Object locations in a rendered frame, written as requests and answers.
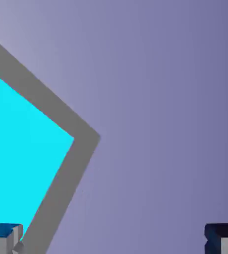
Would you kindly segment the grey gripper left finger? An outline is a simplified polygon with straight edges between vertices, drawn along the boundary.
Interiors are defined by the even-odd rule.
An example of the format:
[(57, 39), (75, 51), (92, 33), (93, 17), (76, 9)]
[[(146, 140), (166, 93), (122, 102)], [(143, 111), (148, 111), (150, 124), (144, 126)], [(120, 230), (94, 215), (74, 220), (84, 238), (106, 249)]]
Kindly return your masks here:
[(24, 254), (21, 224), (0, 223), (0, 254)]

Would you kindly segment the large cyan box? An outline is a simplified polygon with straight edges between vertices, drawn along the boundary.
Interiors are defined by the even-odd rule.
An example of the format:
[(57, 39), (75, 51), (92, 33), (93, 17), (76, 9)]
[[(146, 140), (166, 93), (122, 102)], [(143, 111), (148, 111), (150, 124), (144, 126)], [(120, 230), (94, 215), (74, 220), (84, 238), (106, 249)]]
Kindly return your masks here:
[(0, 79), (0, 223), (28, 229), (73, 142)]

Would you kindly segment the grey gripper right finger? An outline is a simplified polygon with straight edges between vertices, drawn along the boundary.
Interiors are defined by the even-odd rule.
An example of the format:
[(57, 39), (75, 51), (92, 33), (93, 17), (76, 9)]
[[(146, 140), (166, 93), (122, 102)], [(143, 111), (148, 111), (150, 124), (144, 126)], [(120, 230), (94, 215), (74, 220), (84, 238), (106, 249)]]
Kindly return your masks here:
[(204, 236), (204, 254), (228, 254), (228, 223), (206, 224)]

